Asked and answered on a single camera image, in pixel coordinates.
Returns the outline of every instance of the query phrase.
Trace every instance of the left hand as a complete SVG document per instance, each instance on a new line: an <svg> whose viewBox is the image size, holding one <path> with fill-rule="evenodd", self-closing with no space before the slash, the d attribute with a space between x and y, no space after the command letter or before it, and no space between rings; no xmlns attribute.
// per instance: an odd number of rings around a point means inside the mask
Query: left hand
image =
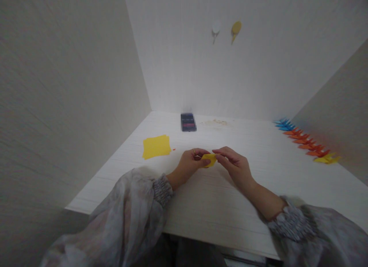
<svg viewBox="0 0 368 267"><path fill-rule="evenodd" d="M211 163L210 160L201 160L204 154L210 154L210 152L200 148L184 151L175 170L166 175L173 191L185 184L199 168Z"/></svg>

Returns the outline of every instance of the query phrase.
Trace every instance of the person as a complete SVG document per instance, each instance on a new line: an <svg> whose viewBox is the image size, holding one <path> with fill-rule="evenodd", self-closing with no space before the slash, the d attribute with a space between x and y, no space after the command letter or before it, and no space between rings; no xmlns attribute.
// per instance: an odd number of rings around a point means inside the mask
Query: person
<svg viewBox="0 0 368 267"><path fill-rule="evenodd" d="M355 223L333 209L295 207L259 185L245 157L228 147L213 152L279 239L284 266L368 266L368 235ZM185 151L175 170L157 180L138 169L123 175L90 215L88 226L60 237L41 266L226 266L215 246L162 234L173 191L208 164L200 160L208 153Z"/></svg>

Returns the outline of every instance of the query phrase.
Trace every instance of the hand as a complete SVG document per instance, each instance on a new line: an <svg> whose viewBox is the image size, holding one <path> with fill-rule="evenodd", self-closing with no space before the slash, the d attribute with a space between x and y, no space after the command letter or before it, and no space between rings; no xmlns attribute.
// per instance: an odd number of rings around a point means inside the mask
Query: hand
<svg viewBox="0 0 368 267"><path fill-rule="evenodd" d="M243 157L227 146L212 151L215 154L220 154L216 155L217 161L226 168L231 179L243 194L249 188L254 188L257 185L250 172L246 157Z"/></svg>
<svg viewBox="0 0 368 267"><path fill-rule="evenodd" d="M212 150L216 159L229 172L231 179L241 193L271 221L283 211L287 203L267 188L257 184L250 173L249 163L246 157L238 154L228 147Z"/></svg>
<svg viewBox="0 0 368 267"><path fill-rule="evenodd" d="M173 191L185 184L199 168L211 163L210 160L201 160L204 154L210 154L210 152L200 148L184 151L175 170L169 175L166 175Z"/></svg>

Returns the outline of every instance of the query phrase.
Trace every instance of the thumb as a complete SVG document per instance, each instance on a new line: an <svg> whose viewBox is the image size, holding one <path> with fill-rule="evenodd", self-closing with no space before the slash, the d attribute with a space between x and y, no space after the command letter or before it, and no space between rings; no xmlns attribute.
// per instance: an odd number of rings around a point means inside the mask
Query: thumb
<svg viewBox="0 0 368 267"><path fill-rule="evenodd" d="M199 160L197 161L198 168L205 167L206 165L209 165L211 163L211 160Z"/></svg>
<svg viewBox="0 0 368 267"><path fill-rule="evenodd" d="M216 159L217 161L223 166L225 167L225 169L230 172L233 170L234 166L231 162L229 162L229 160L227 158L225 158L222 155L216 155Z"/></svg>

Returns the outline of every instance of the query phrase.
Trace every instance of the orange origami crane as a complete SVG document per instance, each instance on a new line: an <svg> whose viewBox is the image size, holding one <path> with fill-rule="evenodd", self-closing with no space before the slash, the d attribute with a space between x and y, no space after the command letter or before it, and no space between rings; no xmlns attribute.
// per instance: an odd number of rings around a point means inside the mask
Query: orange origami crane
<svg viewBox="0 0 368 267"><path fill-rule="evenodd" d="M307 152L307 155L317 156L319 158L322 158L325 155L327 155L328 153L330 153L330 150L326 150L326 151L323 152L323 149L324 149L324 146L319 147L319 148L315 149L314 151Z"/></svg>
<svg viewBox="0 0 368 267"><path fill-rule="evenodd" d="M302 132L302 130L298 130L298 127L296 127L294 130L284 132L284 135L298 135Z"/></svg>
<svg viewBox="0 0 368 267"><path fill-rule="evenodd" d="M301 135L301 134L298 134L298 135L291 135L289 136L289 138L294 138L294 139L307 139L309 138L309 134L304 134L304 135Z"/></svg>
<svg viewBox="0 0 368 267"><path fill-rule="evenodd" d="M309 142L309 143L306 143L304 145L299 145L298 148L300 149L313 149L314 147L316 147L315 145L315 141L313 142Z"/></svg>
<svg viewBox="0 0 368 267"><path fill-rule="evenodd" d="M301 140L293 140L294 143L300 143L300 144L309 144L313 141L312 138L310 139L301 139Z"/></svg>

